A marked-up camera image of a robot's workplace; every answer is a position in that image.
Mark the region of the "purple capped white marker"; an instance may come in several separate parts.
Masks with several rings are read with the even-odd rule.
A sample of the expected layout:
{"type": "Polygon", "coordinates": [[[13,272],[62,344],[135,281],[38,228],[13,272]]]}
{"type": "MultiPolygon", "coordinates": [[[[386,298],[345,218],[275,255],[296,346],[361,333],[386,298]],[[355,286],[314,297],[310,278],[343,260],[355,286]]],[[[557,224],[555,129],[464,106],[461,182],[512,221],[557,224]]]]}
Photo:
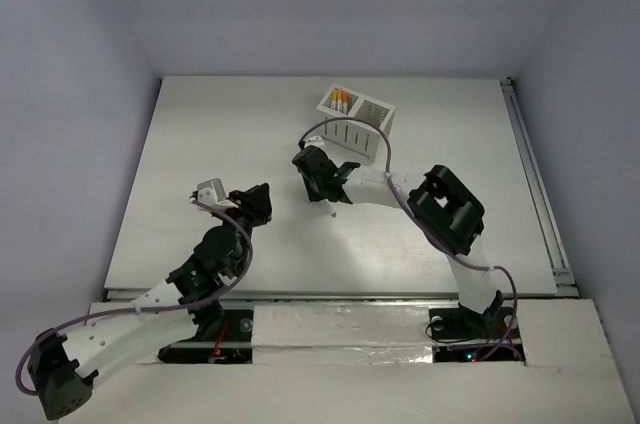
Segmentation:
{"type": "Polygon", "coordinates": [[[332,218],[336,218],[337,217],[337,211],[336,211],[334,205],[331,202],[328,202],[328,201],[325,201],[324,205],[325,205],[325,208],[326,208],[328,214],[332,218]]]}

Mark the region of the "yellow capped white marker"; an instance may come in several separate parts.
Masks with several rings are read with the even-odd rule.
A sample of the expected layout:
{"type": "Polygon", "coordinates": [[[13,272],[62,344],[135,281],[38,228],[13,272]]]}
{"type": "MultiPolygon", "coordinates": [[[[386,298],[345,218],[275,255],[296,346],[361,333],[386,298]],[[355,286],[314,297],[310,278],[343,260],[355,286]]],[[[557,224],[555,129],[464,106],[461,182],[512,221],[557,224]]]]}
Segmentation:
{"type": "Polygon", "coordinates": [[[331,91],[331,99],[329,103],[329,108],[333,111],[338,110],[338,98],[340,96],[340,92],[337,88],[333,88],[331,91]]]}

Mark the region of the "orange capped white marker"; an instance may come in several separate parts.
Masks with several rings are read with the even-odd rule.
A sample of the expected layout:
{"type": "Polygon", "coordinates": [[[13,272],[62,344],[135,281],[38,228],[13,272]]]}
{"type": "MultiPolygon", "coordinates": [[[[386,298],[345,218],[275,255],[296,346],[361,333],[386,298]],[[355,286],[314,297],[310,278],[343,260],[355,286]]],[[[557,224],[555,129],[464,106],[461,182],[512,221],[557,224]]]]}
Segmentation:
{"type": "Polygon", "coordinates": [[[348,109],[348,105],[349,105],[348,94],[343,89],[341,89],[340,91],[342,92],[342,101],[343,101],[343,113],[342,114],[347,115],[348,112],[349,112],[349,109],[348,109]]]}

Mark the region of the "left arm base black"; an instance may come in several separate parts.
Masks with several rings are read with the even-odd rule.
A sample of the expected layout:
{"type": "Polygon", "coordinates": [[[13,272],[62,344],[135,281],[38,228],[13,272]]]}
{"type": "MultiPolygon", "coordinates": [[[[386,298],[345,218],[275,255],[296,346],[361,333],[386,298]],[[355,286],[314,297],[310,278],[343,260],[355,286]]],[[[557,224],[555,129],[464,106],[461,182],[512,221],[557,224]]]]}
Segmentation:
{"type": "Polygon", "coordinates": [[[164,364],[251,364],[253,361],[252,307],[222,308],[222,314],[204,331],[161,349],[164,364]]]}

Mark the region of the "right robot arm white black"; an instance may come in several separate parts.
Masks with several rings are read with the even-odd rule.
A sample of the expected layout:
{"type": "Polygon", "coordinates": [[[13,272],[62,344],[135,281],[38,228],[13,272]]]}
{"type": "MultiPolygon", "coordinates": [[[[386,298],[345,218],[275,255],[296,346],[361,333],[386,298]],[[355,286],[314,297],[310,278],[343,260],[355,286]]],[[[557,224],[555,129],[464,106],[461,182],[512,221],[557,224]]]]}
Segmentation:
{"type": "Polygon", "coordinates": [[[423,175],[363,167],[355,162],[336,165],[318,146],[300,150],[292,164],[301,174],[309,200],[375,204],[401,209],[434,247],[445,254],[459,297],[462,328],[482,336],[497,322],[501,291],[486,264],[467,257],[484,231],[484,206],[446,166],[423,175]]]}

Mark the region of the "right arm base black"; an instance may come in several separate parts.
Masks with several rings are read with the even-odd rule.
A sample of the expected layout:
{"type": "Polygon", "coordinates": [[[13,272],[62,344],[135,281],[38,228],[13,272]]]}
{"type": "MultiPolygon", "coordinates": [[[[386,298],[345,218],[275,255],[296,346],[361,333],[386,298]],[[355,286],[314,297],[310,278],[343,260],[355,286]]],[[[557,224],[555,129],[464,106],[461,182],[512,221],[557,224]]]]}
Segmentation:
{"type": "Polygon", "coordinates": [[[500,291],[482,314],[461,304],[430,309],[425,334],[436,363],[525,362],[513,305],[500,291]]]}

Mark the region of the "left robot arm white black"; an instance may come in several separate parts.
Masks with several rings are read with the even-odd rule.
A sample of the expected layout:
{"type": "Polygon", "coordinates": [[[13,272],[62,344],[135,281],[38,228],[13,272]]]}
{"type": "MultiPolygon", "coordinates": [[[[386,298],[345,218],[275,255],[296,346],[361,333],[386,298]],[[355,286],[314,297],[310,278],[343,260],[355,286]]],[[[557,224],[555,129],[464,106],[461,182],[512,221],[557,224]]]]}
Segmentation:
{"type": "Polygon", "coordinates": [[[268,184],[220,198],[201,184],[190,201],[219,219],[186,261],[127,305],[89,313],[36,337],[21,358],[18,375],[33,384],[49,421],[86,404],[96,387],[121,368],[174,342],[215,338],[223,325],[220,298],[245,277],[253,261],[252,233],[272,219],[268,184]]]}

